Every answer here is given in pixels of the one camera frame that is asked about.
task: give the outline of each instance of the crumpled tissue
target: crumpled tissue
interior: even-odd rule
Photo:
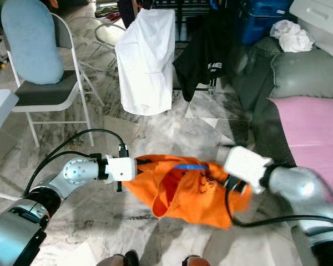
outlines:
[[[301,29],[300,25],[286,19],[273,25],[270,36],[279,40],[284,52],[308,52],[315,43],[313,37]]]

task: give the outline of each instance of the pink blanket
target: pink blanket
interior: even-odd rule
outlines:
[[[297,96],[271,101],[296,164],[315,170],[333,189],[333,99]]]

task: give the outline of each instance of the blue box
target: blue box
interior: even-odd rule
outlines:
[[[289,12],[293,0],[241,0],[236,19],[242,45],[250,45],[270,32],[274,23],[283,19],[294,21]]]
[[[249,15],[285,17],[294,0],[241,0],[240,4]]]

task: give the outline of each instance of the white shirt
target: white shirt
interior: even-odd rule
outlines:
[[[115,46],[123,109],[156,115],[171,109],[175,12],[141,9]]]

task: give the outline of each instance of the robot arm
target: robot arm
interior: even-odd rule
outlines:
[[[240,146],[231,149],[224,168],[249,183],[255,193],[268,189],[280,195],[295,215],[333,219],[333,204],[326,200],[324,186],[309,169],[276,167],[271,159]],[[333,223],[299,220],[289,225],[303,266],[333,265]]]
[[[74,158],[59,174],[45,178],[0,214],[0,266],[30,265],[46,237],[48,222],[74,190],[95,180],[130,181],[135,165],[129,157]]]

